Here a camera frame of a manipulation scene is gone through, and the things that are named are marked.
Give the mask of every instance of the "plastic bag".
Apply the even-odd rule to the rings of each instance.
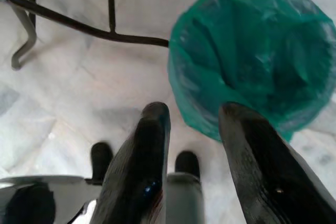
[[[336,29],[311,0],[198,0],[173,28],[168,68],[189,126],[219,141],[218,108],[233,101],[289,141],[334,90]]]

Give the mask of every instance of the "metal frame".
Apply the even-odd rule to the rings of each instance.
[[[12,56],[12,68],[14,70],[19,70],[22,67],[20,58],[25,53],[27,53],[34,46],[36,42],[37,39],[35,29],[36,15],[102,39],[112,40],[116,42],[156,45],[161,47],[169,46],[169,41],[166,39],[117,34],[117,32],[115,31],[116,7],[114,0],[108,0],[110,31],[100,30],[92,26],[88,26],[65,15],[54,12],[53,10],[47,9],[43,6],[36,4],[36,0],[6,0],[6,1],[10,4],[14,13],[16,14],[16,16],[18,17],[18,19],[20,20],[20,22],[22,23],[22,25],[24,26],[25,30],[28,33],[27,41]]]

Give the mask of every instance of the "black metal chair leg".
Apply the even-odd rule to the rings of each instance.
[[[22,67],[20,63],[20,58],[29,50],[31,50],[31,48],[35,45],[37,35],[35,27],[26,12],[24,10],[18,9],[12,4],[11,7],[28,34],[27,41],[12,56],[12,68],[14,70],[19,70]]]

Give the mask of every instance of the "black shoe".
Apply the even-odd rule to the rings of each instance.
[[[107,143],[99,142],[91,148],[92,180],[103,182],[112,161],[113,153]]]
[[[190,151],[181,152],[175,161],[175,172],[189,173],[200,179],[197,156]]]

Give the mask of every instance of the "floor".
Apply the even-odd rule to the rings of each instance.
[[[108,27],[107,0],[37,1],[86,24]],[[116,0],[117,31],[169,38],[179,14],[194,1]],[[314,1],[336,20],[333,0]],[[169,172],[181,150],[193,150],[201,163],[207,223],[244,223],[223,147],[187,127],[180,116],[167,78],[167,49],[104,41],[37,18],[37,45],[23,69],[14,72],[10,58],[26,34],[5,3],[0,10],[1,177],[90,177],[90,146],[104,140],[116,152],[141,109],[163,101],[172,121]],[[335,111],[331,103],[291,144],[336,198]],[[89,219],[90,213],[76,223]]]

